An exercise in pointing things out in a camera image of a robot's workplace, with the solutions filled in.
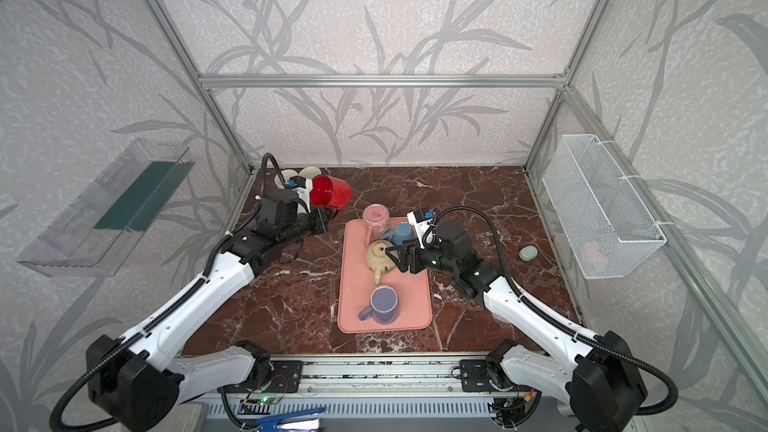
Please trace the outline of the white mug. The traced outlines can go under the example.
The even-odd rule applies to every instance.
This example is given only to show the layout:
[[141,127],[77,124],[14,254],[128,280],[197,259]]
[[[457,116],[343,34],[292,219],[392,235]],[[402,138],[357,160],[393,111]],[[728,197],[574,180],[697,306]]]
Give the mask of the white mug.
[[298,172],[296,170],[282,169],[279,174],[275,174],[274,183],[279,189],[284,189],[285,184],[296,176],[298,176]]

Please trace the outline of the pink plastic tray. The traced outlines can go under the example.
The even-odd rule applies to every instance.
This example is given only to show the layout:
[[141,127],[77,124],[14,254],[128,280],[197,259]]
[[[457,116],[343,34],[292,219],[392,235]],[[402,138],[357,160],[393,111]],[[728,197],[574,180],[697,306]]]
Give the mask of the pink plastic tray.
[[398,269],[381,276],[365,257],[366,224],[349,221],[344,230],[338,326],[347,334],[424,329],[432,322],[428,276]]

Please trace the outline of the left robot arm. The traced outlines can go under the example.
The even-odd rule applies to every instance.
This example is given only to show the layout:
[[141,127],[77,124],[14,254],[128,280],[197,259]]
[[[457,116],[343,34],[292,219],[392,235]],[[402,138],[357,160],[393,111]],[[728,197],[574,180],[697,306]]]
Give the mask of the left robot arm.
[[148,431],[175,406],[214,389],[268,384],[271,355],[249,341],[187,360],[178,360],[177,353],[230,297],[276,263],[285,248],[327,232],[335,214],[313,204],[310,194],[293,189],[262,197],[245,223],[213,247],[203,271],[187,286],[120,337],[103,335],[89,346],[87,370],[54,406],[50,429],[72,430],[63,415],[81,389],[108,416],[82,424],[80,430],[119,423],[130,431]]

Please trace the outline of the pink mug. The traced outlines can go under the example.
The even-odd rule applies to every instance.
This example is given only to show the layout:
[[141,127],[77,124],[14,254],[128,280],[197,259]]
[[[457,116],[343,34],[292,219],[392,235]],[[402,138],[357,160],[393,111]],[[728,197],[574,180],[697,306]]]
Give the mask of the pink mug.
[[363,211],[362,219],[365,224],[365,247],[380,240],[389,230],[390,213],[388,208],[382,204],[368,205]]

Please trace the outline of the light green mug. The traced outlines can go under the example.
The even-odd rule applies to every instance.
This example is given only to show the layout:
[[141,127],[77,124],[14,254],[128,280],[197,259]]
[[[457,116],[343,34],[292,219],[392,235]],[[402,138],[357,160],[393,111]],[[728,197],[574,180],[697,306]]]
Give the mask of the light green mug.
[[321,174],[322,174],[322,171],[318,167],[315,167],[315,166],[305,167],[305,168],[303,168],[299,172],[299,175],[301,177],[303,177],[305,179],[308,179],[308,180],[312,180],[312,179],[314,179],[315,177],[317,177],[317,176],[319,176]]

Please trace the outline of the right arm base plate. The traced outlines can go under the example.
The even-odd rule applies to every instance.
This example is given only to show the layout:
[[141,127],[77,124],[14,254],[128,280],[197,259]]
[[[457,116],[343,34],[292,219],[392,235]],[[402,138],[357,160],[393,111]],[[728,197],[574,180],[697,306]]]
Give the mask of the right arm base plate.
[[501,391],[498,368],[486,360],[461,360],[459,362],[459,376],[462,391],[465,393]]

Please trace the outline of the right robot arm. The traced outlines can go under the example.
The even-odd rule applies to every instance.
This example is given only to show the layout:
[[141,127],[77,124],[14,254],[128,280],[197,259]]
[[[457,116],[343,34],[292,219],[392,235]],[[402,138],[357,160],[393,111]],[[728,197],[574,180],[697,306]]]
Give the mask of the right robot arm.
[[665,372],[636,358],[618,334],[580,326],[526,292],[504,267],[477,255],[459,222],[419,226],[416,238],[384,252],[402,272],[450,275],[466,298],[539,345],[541,353],[501,347],[500,386],[524,385],[559,400],[580,430],[621,431],[633,417],[661,414],[677,403],[678,387]]

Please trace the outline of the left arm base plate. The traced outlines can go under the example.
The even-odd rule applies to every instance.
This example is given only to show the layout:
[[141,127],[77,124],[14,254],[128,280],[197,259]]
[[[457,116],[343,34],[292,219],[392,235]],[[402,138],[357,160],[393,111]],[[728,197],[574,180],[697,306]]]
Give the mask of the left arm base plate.
[[304,362],[301,360],[277,360],[271,363],[271,376],[264,393],[297,393],[302,378]]

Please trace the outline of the red mug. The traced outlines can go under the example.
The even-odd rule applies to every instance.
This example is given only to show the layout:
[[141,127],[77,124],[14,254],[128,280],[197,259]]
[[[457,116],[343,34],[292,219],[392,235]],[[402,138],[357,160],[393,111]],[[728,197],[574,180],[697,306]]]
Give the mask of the red mug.
[[351,195],[351,187],[345,180],[327,175],[318,175],[312,179],[310,201],[315,207],[341,210],[348,205]]

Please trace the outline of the lavender mug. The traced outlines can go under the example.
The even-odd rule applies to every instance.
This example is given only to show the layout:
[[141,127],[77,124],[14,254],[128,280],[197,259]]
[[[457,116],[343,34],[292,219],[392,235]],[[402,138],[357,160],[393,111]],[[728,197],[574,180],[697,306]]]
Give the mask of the lavender mug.
[[371,293],[369,304],[359,312],[358,319],[390,324],[397,319],[399,310],[400,302],[397,292],[390,286],[379,286]]

